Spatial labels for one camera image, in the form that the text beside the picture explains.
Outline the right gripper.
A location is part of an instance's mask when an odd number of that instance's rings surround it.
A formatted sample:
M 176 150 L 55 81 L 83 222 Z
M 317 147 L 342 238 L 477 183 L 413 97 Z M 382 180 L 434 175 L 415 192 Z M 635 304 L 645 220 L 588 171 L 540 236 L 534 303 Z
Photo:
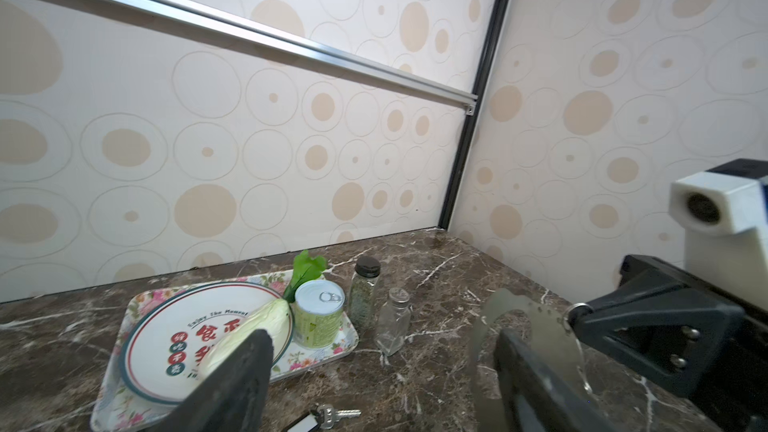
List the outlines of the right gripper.
M 628 255 L 620 274 L 614 292 L 567 313 L 579 341 L 725 431 L 766 430 L 766 313 L 655 257 Z

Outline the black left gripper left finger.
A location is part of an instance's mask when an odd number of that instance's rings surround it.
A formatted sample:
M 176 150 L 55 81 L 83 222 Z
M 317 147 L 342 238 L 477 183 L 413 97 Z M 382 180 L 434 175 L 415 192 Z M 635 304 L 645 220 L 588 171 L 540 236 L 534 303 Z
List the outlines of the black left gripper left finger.
M 252 332 L 229 357 L 153 431 L 257 431 L 272 367 L 273 343 Z

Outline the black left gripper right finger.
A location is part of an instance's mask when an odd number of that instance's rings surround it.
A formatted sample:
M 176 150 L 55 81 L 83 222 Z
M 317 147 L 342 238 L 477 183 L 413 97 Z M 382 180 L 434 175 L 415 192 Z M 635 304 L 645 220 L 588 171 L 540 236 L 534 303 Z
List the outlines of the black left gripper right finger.
M 616 429 L 510 329 L 502 330 L 498 336 L 494 368 L 507 431 L 609 432 Z

